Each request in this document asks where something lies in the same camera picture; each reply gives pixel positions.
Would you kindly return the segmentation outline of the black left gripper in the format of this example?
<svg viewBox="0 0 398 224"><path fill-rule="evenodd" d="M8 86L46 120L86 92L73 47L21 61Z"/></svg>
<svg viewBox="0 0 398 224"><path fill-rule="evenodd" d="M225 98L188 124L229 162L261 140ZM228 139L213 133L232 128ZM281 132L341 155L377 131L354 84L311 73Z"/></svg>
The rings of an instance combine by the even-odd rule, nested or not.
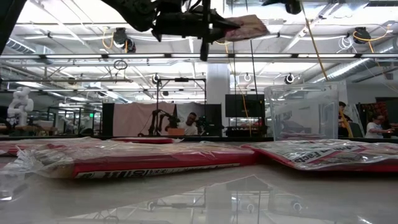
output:
<svg viewBox="0 0 398 224"><path fill-rule="evenodd" d="M202 0L202 12L164 12L156 17L151 33L159 41L163 35L177 35L183 38L197 37L202 39L200 60L206 62L210 45L214 42L227 43L227 34L240 28L239 24L221 17L211 8L211 0ZM203 25L206 32L203 36Z"/></svg>

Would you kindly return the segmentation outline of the clear plastic bin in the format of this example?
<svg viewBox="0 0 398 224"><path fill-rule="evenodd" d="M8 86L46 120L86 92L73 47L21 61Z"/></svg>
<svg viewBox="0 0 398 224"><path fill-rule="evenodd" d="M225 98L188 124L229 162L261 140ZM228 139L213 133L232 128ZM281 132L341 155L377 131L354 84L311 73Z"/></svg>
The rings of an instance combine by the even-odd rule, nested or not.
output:
<svg viewBox="0 0 398 224"><path fill-rule="evenodd" d="M271 121L274 140L282 132L336 139L340 87L338 82L326 82L265 88L266 118Z"/></svg>

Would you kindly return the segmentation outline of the pink fabric backdrop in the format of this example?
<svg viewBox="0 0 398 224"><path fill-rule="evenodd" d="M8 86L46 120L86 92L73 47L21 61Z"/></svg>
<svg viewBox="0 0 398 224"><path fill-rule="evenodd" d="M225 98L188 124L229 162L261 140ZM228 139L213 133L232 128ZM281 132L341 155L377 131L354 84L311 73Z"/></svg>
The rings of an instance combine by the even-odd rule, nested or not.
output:
<svg viewBox="0 0 398 224"><path fill-rule="evenodd" d="M139 133L148 135L152 120L152 112L157 108L172 114L175 105L166 102L160 102L158 105L156 103L115 104L113 136L137 137Z"/></svg>

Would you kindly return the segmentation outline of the person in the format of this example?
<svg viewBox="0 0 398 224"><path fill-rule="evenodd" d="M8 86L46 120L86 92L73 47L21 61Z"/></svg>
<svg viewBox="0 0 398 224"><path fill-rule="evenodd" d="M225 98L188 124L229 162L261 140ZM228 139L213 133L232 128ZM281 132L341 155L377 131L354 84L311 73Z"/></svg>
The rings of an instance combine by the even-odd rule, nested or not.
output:
<svg viewBox="0 0 398 224"><path fill-rule="evenodd" d="M197 114L191 112L188 116L186 121L180 122L178 128L184 129L184 135L186 136L194 136L198 134L198 128L195 124L197 118Z"/></svg>
<svg viewBox="0 0 398 224"><path fill-rule="evenodd" d="M338 112L338 135L339 137L347 138L349 136L348 128L346 127L341 115L345 117L347 123L351 123L353 120L348 115L344 114L344 110L346 107L346 104L344 102L340 101L339 107L340 108Z"/></svg>
<svg viewBox="0 0 398 224"><path fill-rule="evenodd" d="M382 122L384 121L383 115L374 115L372 121L366 126L365 138L382 139L383 134L391 134L393 129L383 129Z"/></svg>

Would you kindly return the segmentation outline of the black wall monitor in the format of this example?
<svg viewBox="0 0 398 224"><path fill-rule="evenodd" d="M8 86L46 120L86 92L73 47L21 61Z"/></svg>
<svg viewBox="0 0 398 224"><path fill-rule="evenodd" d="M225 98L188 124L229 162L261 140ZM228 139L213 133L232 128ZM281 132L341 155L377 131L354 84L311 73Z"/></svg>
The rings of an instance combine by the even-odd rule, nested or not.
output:
<svg viewBox="0 0 398 224"><path fill-rule="evenodd" d="M263 118L265 117L264 96L225 95L226 117L229 118Z"/></svg>

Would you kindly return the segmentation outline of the white humanoid robot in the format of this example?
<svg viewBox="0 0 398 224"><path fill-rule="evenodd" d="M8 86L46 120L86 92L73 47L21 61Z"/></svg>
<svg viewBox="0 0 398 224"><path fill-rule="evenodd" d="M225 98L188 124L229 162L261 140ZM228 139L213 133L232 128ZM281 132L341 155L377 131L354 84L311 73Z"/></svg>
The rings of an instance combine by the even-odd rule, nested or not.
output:
<svg viewBox="0 0 398 224"><path fill-rule="evenodd" d="M27 114L33 111L34 101L29 98L29 87L18 87L7 109L7 121L11 126L26 126Z"/></svg>

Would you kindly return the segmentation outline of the black aluminium table frame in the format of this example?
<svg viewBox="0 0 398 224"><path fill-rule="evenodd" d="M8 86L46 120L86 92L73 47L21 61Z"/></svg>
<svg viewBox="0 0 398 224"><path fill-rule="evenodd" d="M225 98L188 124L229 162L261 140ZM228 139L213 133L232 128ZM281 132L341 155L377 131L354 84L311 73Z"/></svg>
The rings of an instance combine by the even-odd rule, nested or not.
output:
<svg viewBox="0 0 398 224"><path fill-rule="evenodd" d="M0 135L0 141L16 141L23 139L71 139L71 138L83 138L83 136L71 135L71 136L5 136ZM216 137L216 136L183 136L179 137L184 142L199 142L199 141L211 141L211 142L272 142L274 138L271 137ZM371 138L341 138L341 140L350 140L358 142L388 142L398 144L398 139L371 139Z"/></svg>

